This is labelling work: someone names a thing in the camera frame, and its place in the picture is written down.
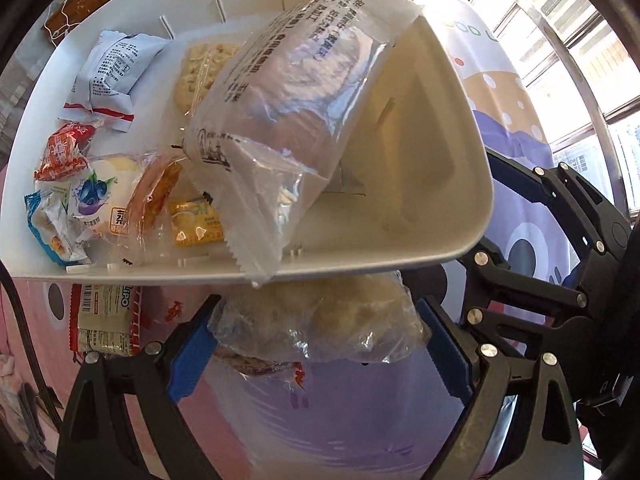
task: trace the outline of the white snack packet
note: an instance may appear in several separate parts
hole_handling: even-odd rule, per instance
[[[253,282],[276,274],[389,51],[420,10],[410,0],[309,0],[250,37],[218,75],[183,148]]]
[[[133,122],[129,92],[169,40],[104,30],[80,69],[60,119],[85,123],[102,118],[121,132]]]

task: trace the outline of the pastry in plastic bag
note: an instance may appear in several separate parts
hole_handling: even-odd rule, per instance
[[[389,51],[419,14],[409,0],[309,0],[249,38],[216,78],[183,148],[252,281],[276,274]]]
[[[234,352],[269,362],[394,362],[431,336],[392,272],[237,286],[210,329]]]
[[[92,124],[66,123],[47,140],[35,180],[62,180],[84,170],[88,162],[82,152],[95,133]]]
[[[123,260],[127,264],[142,264],[147,259],[147,243],[152,239],[148,235],[182,172],[180,163],[168,154],[147,155],[144,166],[145,171],[127,204],[126,237],[118,241],[126,250]]]
[[[175,104],[183,114],[196,111],[226,62],[239,49],[233,43],[201,43],[189,49],[174,90]]]

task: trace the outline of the black cable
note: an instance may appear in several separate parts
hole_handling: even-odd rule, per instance
[[[33,341],[31,339],[31,333],[29,332],[27,319],[24,316],[24,309],[22,308],[20,295],[18,294],[18,290],[15,288],[14,280],[9,275],[9,271],[6,270],[2,260],[0,260],[0,283],[2,283],[2,286],[9,297],[9,301],[11,302],[11,306],[14,309],[15,320],[18,323],[18,329],[20,330],[20,337],[22,338],[24,351],[27,354],[27,360],[29,361],[29,368],[31,368],[33,379],[36,381],[36,386],[38,387],[38,394],[42,399],[42,402],[44,402],[45,408],[47,409],[47,413],[49,413],[49,417],[51,418],[53,425],[56,427],[56,430],[60,432],[60,429],[62,428],[62,419],[60,418],[60,414],[53,403],[53,399],[51,399],[51,395],[47,389],[47,383],[42,375],[42,370],[38,363],[38,357],[36,355],[35,348],[33,347]]]

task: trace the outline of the candy wrapper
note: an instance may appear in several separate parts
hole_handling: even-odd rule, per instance
[[[190,247],[225,239],[220,217],[209,201],[196,198],[188,202],[171,202],[172,240],[178,247]]]
[[[419,14],[409,0],[309,0],[249,38],[216,78],[183,149],[252,281],[276,274],[389,51]]]
[[[125,285],[73,285],[69,348],[132,356],[140,350],[142,288]]]
[[[126,132],[134,119],[129,92],[169,40],[105,30],[80,69],[60,113],[61,119],[87,122],[102,118]]]
[[[431,336],[394,272],[236,286],[209,329],[232,351],[277,363],[390,363]]]
[[[64,198],[53,190],[25,196],[29,229],[47,256],[60,266],[91,263],[80,241],[84,228],[68,216]]]
[[[88,162],[83,152],[96,131],[94,124],[66,123],[47,140],[35,180],[53,182],[85,170]]]

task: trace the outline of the window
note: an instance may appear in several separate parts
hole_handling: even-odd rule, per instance
[[[554,142],[591,122],[569,73],[556,62],[528,87],[546,140]]]
[[[513,0],[472,0],[474,10],[491,30],[495,30],[502,17],[513,5]]]
[[[552,45],[514,0],[469,0],[516,67],[556,162],[564,160],[612,200],[609,173],[580,92]],[[589,0],[529,0],[576,60],[603,111],[628,206],[640,210],[640,72]]]
[[[609,127],[625,180],[629,209],[640,209],[640,112]]]
[[[518,10],[498,40],[523,79],[554,51],[523,10]]]
[[[638,68],[607,22],[601,22],[570,51],[604,113],[640,94]]]
[[[554,153],[554,163],[566,162],[613,202],[609,173],[595,134]]]

